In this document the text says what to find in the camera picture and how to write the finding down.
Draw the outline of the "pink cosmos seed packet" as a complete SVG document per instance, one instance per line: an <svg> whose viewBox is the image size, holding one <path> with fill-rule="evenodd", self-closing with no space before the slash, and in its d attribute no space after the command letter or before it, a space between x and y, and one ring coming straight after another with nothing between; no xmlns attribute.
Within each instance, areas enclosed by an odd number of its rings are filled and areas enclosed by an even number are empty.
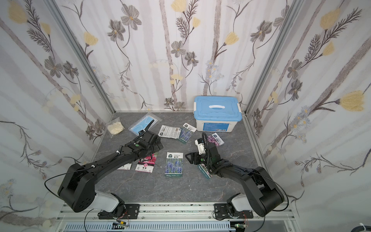
<svg viewBox="0 0 371 232"><path fill-rule="evenodd" d="M209 143L213 143L216 147L219 147L225 144L225 142L222 140L222 138L217 133L213 133L212 135L209 135L207 139Z"/></svg>
<svg viewBox="0 0 371 232"><path fill-rule="evenodd" d="M205 178L211 179L212 175L208 172L206 166L204 164L198 164L197 165L201 173L204 175Z"/></svg>

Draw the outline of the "hollyhock seed packet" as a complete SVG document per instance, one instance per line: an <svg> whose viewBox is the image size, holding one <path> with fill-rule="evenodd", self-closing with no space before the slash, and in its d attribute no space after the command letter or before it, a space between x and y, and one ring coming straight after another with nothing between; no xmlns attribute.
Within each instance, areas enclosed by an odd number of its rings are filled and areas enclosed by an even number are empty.
<svg viewBox="0 0 371 232"><path fill-rule="evenodd" d="M136 165L135 171L144 173L153 173L158 153L151 154L140 159Z"/></svg>
<svg viewBox="0 0 371 232"><path fill-rule="evenodd" d="M130 170L132 166L132 163L127 163L121 167L118 168L118 170Z"/></svg>

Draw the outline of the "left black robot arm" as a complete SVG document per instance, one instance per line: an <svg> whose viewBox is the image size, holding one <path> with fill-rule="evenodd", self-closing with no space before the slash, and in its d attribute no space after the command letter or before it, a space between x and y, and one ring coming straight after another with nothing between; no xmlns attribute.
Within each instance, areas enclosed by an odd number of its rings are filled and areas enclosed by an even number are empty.
<svg viewBox="0 0 371 232"><path fill-rule="evenodd" d="M162 149L160 137L145 131L109 156L85 165L75 163L65 174L58 197L75 213L91 208L100 210L99 219L118 219L127 213L124 200L114 193L96 191L95 185L121 166Z"/></svg>

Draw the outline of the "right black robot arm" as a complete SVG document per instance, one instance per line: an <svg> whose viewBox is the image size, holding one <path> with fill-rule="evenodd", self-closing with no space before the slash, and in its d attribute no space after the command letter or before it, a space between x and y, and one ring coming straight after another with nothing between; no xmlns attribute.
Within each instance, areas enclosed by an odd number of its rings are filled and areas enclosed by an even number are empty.
<svg viewBox="0 0 371 232"><path fill-rule="evenodd" d="M275 210L285 200L284 194L263 167L253 169L235 165L221 158L217 147L212 144L204 154L192 152L186 154L185 158L191 164L204 164L212 175L241 184L252 210L261 217Z"/></svg>

